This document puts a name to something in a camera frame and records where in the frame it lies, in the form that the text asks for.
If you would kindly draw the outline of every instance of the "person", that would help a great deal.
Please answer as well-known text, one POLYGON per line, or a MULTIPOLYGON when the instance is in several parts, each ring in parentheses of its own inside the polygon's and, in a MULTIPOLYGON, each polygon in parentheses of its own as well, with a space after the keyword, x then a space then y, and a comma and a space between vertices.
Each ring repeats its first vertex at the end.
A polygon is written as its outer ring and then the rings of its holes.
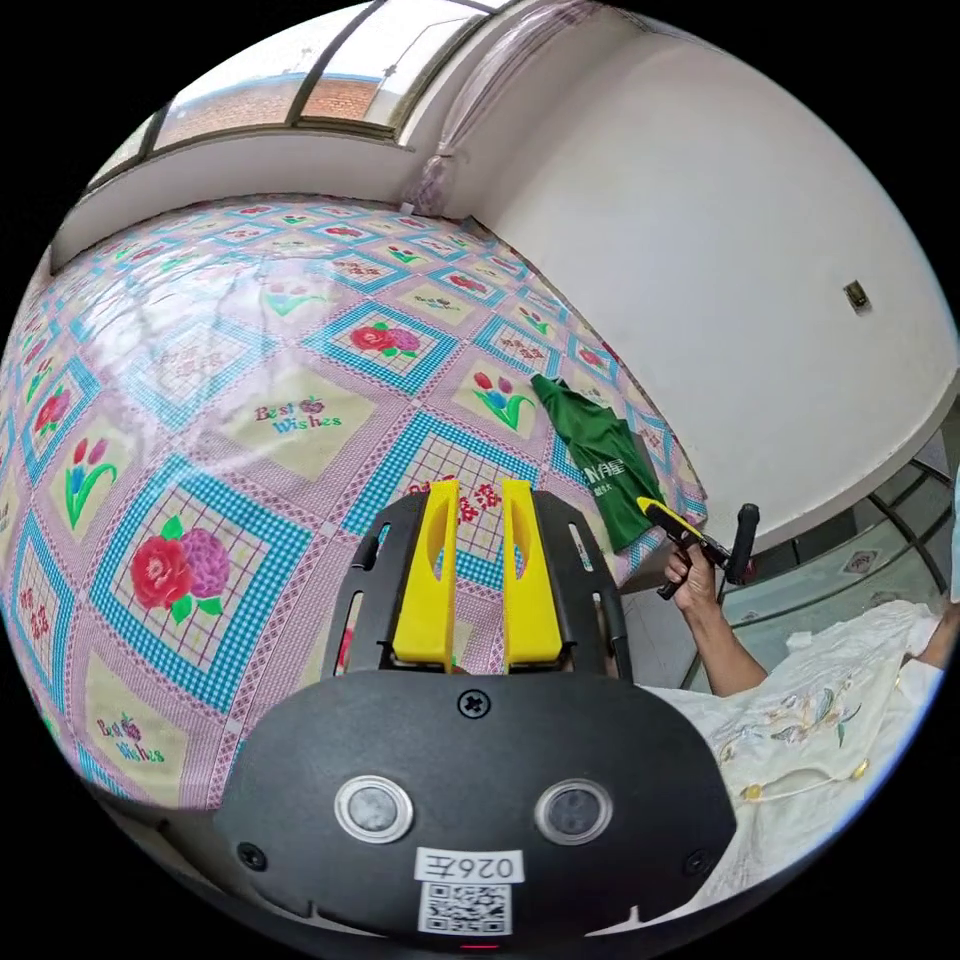
MULTIPOLYGON (((817 636, 791 637, 788 656, 768 674, 726 621, 713 566, 696 546, 688 557, 674 550, 666 576, 682 582, 674 600, 712 692, 644 689, 683 713, 711 747, 737 830, 698 894, 650 923, 761 883, 835 834, 905 749, 960 633, 960 603, 937 617, 893 600, 817 636)), ((642 925, 633 917, 602 932, 642 925)))

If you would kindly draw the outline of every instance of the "red brick building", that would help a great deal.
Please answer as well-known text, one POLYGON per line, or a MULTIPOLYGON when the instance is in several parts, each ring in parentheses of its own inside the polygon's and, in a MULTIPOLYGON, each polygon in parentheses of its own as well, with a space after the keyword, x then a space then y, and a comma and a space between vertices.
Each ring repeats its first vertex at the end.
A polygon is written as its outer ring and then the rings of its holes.
MULTIPOLYGON (((255 81, 171 109, 156 146, 159 149, 234 127, 282 124, 302 82, 302 74, 255 81)), ((375 77, 321 77, 303 114, 363 120, 379 85, 375 77)))

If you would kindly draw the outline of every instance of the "electrical outlet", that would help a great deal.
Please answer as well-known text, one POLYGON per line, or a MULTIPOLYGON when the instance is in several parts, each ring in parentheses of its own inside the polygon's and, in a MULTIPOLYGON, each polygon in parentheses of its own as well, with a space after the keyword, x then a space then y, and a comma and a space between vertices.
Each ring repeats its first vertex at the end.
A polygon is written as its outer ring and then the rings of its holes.
POLYGON ((850 301, 850 306, 853 307, 855 313, 866 313, 866 311, 870 309, 870 298, 860 285, 859 280, 848 283, 843 288, 843 292, 847 295, 847 300, 850 301))

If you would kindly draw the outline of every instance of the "white curtain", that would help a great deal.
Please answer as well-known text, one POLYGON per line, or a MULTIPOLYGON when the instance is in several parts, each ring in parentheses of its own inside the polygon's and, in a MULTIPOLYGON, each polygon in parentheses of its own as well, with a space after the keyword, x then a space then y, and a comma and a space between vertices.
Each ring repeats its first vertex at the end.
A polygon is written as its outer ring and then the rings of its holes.
POLYGON ((457 154, 470 132, 546 44, 599 9, 602 4, 592 0, 565 0, 538 7, 493 45, 454 100, 433 156, 404 195, 403 199, 413 205, 416 213, 431 217, 443 211, 453 184, 457 154))

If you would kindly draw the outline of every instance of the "screw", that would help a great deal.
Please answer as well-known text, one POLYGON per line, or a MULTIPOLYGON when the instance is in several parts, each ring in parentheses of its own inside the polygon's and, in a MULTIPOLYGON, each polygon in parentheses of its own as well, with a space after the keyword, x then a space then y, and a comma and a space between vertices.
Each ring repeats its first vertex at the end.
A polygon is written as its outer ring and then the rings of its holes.
POLYGON ((695 877, 697 874, 705 873, 712 866, 710 854, 706 850, 694 850, 683 862, 683 872, 688 877, 695 877))
POLYGON ((237 856, 248 870, 261 873, 267 869, 267 855, 252 843, 237 844, 237 856))
POLYGON ((460 694, 457 709, 468 720, 479 720, 490 712, 490 698, 482 690, 468 690, 460 694))

